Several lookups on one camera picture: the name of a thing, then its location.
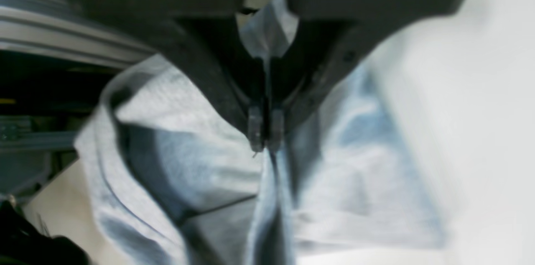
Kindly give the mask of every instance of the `black object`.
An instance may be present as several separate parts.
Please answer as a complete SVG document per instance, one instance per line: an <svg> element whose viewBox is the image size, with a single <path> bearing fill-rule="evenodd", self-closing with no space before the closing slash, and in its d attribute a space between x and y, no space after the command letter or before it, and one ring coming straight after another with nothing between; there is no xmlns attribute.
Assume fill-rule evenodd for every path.
<svg viewBox="0 0 535 265"><path fill-rule="evenodd" d="M264 65L239 39L242 0L69 0L91 19L159 50L248 137L252 150L278 150L382 40L462 0L288 0L300 17L282 58Z"/></svg>
<svg viewBox="0 0 535 265"><path fill-rule="evenodd" d="M88 116L102 89L118 72L76 61L0 51L0 114Z"/></svg>
<svg viewBox="0 0 535 265"><path fill-rule="evenodd" d="M0 264L89 265L87 254L65 237L49 238L0 202Z"/></svg>

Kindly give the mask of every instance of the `white wall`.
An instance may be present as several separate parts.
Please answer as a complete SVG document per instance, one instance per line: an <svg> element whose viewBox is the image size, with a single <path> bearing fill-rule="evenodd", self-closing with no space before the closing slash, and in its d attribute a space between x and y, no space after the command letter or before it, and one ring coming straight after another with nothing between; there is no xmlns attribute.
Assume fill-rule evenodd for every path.
<svg viewBox="0 0 535 265"><path fill-rule="evenodd" d="M535 0L467 0L457 16L417 23L371 59L451 242L302 264L535 264Z"/></svg>

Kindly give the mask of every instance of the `crumpled cloth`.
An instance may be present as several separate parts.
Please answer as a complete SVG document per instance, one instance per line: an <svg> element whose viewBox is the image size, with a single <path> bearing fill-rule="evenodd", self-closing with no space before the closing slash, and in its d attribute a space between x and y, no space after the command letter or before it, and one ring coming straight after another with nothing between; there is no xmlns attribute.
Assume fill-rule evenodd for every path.
<svg viewBox="0 0 535 265"><path fill-rule="evenodd" d="M242 40L254 56L280 56L297 23L273 0ZM108 84L75 147L97 225L134 264L291 265L305 254L446 240L366 64L281 151L255 156L156 55Z"/></svg>

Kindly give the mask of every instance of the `black bracket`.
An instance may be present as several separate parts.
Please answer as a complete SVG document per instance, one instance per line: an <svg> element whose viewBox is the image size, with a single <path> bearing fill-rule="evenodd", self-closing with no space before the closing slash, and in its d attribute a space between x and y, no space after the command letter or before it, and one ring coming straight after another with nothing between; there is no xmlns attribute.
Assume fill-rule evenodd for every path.
<svg viewBox="0 0 535 265"><path fill-rule="evenodd" d="M253 151L278 150L381 41L462 0L288 0L300 17L282 58L264 66L243 47L243 0L69 0L78 13L156 48L185 73Z"/></svg>

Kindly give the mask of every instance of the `light blue cloth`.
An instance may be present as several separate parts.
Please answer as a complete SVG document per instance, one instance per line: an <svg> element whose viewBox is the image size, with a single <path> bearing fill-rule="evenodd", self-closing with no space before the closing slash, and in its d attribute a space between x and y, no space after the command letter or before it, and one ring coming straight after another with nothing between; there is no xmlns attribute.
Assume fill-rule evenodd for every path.
<svg viewBox="0 0 535 265"><path fill-rule="evenodd" d="M242 40L283 54L283 0ZM445 233L403 140L361 65L276 155L247 139L161 56L118 75L76 141L95 219L137 264L291 265L369 246L437 248Z"/></svg>

